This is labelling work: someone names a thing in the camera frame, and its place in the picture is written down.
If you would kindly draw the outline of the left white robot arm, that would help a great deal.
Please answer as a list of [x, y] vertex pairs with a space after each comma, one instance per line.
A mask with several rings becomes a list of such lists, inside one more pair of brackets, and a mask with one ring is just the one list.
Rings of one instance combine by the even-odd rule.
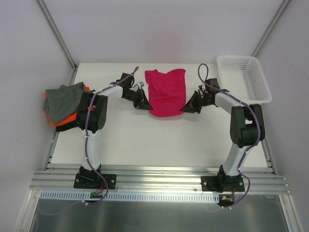
[[142, 81], [135, 83], [134, 74], [123, 73], [121, 78], [98, 92], [82, 94], [77, 110], [77, 123], [84, 139], [84, 159], [79, 175], [91, 188], [101, 184], [99, 133], [107, 119], [108, 104], [119, 99], [133, 103], [139, 110], [152, 110]]

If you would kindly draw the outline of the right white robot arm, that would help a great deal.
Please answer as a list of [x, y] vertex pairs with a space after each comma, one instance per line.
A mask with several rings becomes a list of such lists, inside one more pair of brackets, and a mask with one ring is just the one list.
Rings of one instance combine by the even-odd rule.
[[199, 114], [202, 107], [214, 105], [229, 113], [232, 146], [216, 177], [216, 186], [226, 191], [242, 177], [241, 168], [247, 155], [265, 138], [262, 107], [242, 102], [228, 90], [221, 89], [216, 78], [204, 80], [203, 84], [181, 111]]

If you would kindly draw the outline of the pink t shirt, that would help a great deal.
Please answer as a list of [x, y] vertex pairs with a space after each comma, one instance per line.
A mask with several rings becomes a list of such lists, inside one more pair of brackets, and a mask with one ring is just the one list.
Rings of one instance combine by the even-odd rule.
[[183, 114], [186, 104], [185, 69], [174, 69], [167, 73], [158, 70], [145, 71], [148, 84], [150, 114], [156, 117], [170, 117]]

